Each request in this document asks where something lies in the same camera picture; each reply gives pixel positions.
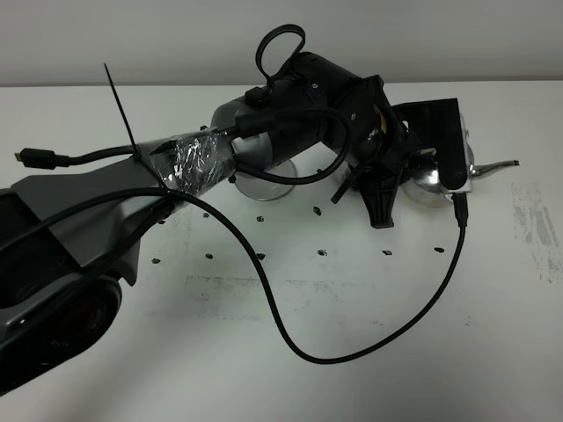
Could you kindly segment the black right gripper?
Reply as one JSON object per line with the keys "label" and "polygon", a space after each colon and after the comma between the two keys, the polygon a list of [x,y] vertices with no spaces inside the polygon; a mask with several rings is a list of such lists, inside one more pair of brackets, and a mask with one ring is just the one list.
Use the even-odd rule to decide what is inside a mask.
{"label": "black right gripper", "polygon": [[408,157],[419,148],[395,113],[379,75],[338,74],[333,107],[350,128],[350,148],[342,162],[359,173],[357,182],[374,229],[394,226],[392,210]]}

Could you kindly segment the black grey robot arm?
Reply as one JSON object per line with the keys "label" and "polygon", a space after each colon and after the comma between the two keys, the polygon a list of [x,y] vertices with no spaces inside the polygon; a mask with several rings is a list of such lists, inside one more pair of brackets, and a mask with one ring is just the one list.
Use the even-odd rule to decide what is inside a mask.
{"label": "black grey robot arm", "polygon": [[361,78],[302,47],[266,83],[219,106],[209,127],[60,156],[23,149],[41,169],[1,192],[1,390],[12,391],[93,346],[137,278],[154,225],[224,180],[303,186],[351,174],[374,228],[390,212],[420,138],[379,76]]}

